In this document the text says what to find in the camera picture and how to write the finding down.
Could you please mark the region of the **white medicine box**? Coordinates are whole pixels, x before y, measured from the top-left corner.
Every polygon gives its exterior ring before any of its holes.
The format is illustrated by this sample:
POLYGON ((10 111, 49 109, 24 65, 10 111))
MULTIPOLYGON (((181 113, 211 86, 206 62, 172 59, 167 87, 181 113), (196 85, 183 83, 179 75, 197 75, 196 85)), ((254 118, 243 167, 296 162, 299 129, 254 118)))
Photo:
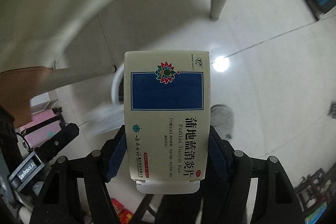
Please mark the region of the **white medicine box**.
POLYGON ((129 172, 145 194, 195 193, 205 178, 210 131, 206 51, 130 51, 123 105, 129 172))

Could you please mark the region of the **white round trash bin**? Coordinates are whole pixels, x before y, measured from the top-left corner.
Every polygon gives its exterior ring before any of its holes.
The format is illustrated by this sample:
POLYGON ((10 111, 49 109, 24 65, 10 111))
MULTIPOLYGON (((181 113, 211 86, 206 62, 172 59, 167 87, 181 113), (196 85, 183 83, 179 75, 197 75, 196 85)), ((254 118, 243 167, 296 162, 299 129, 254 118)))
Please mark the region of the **white round trash bin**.
POLYGON ((114 105, 123 104, 123 73, 124 64, 121 64, 114 73, 111 86, 111 100, 114 105))

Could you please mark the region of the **pink suitcase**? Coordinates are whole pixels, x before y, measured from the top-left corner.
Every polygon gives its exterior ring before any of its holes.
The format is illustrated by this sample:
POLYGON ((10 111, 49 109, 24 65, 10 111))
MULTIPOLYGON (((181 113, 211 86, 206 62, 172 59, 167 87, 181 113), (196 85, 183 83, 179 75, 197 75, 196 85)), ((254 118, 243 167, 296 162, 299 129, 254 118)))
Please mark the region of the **pink suitcase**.
POLYGON ((31 118, 30 123, 16 129, 19 148, 26 151, 51 139, 66 124, 60 107, 39 112, 31 118))

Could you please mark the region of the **white table leg left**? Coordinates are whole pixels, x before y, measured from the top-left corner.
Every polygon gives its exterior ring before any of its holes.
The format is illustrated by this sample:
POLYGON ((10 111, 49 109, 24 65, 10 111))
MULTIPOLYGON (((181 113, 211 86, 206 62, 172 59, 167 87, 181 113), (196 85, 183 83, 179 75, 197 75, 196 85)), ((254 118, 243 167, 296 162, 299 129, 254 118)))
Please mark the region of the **white table leg left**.
POLYGON ((35 95, 50 92, 67 85, 79 83, 117 71, 116 65, 89 68, 64 68, 52 70, 50 75, 37 88, 35 95))

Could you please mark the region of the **brown suede table cover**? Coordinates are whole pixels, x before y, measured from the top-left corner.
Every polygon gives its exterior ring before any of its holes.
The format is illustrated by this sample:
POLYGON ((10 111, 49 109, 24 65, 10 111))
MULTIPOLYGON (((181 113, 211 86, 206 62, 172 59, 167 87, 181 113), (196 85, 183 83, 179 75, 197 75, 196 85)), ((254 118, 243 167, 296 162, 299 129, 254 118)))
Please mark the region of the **brown suede table cover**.
POLYGON ((45 67, 29 67, 1 73, 1 106, 14 117, 16 128, 31 122, 30 99, 51 71, 45 67))

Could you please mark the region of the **right grey fuzzy slipper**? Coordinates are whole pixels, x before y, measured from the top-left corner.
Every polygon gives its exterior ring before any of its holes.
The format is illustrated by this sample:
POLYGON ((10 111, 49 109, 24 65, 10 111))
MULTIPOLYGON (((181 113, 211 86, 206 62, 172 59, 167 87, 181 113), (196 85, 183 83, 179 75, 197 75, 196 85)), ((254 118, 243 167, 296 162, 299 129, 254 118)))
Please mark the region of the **right grey fuzzy slipper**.
POLYGON ((222 139, 233 137, 234 113, 227 105, 213 105, 210 110, 210 125, 216 129, 222 139))

